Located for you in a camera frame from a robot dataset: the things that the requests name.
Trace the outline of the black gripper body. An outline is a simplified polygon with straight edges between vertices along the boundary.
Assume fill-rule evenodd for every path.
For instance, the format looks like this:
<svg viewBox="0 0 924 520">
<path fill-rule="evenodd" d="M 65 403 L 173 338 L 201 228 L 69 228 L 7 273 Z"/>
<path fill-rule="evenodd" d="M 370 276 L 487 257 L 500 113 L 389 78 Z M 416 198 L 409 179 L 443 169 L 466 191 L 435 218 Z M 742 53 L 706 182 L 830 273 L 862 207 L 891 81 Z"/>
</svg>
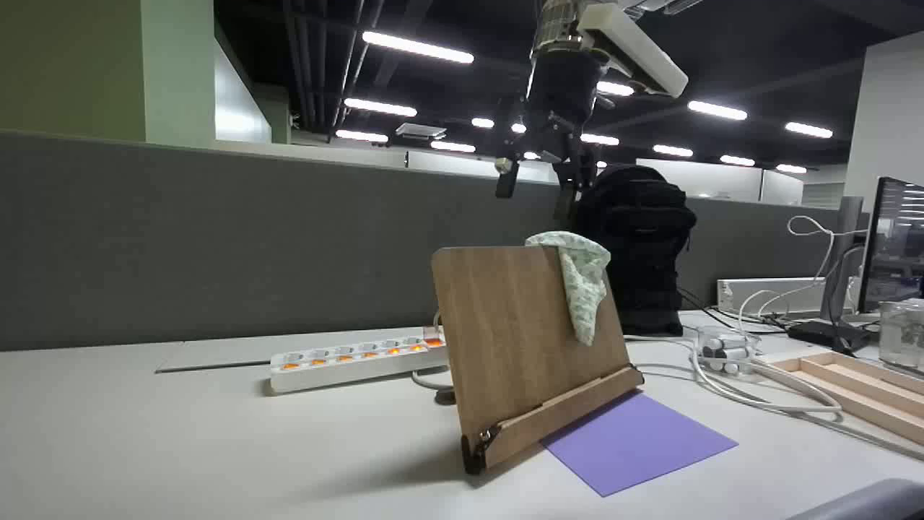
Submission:
<svg viewBox="0 0 924 520">
<path fill-rule="evenodd" d="M 601 81 L 592 51 L 549 46 L 531 61 L 526 88 L 526 146 L 555 165 L 562 185 L 585 185 L 592 159 L 579 143 Z"/>
</svg>

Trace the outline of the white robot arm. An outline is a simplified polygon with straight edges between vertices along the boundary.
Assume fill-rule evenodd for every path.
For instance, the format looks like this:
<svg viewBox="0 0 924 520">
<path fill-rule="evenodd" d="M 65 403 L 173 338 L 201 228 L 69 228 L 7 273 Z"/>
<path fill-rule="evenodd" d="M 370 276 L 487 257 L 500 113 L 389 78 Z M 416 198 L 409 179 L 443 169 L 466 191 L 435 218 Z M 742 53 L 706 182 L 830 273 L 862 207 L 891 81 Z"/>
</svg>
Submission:
<svg viewBox="0 0 924 520">
<path fill-rule="evenodd" d="M 510 198 L 526 153 L 544 159 L 556 179 L 555 217 L 566 221 L 596 173 L 579 142 L 596 84 L 618 71 L 631 88 L 679 98 L 687 71 L 637 26 L 625 0 L 542 0 L 527 48 L 526 91 L 518 98 L 523 134 L 507 139 L 492 168 L 495 196 Z"/>
</svg>

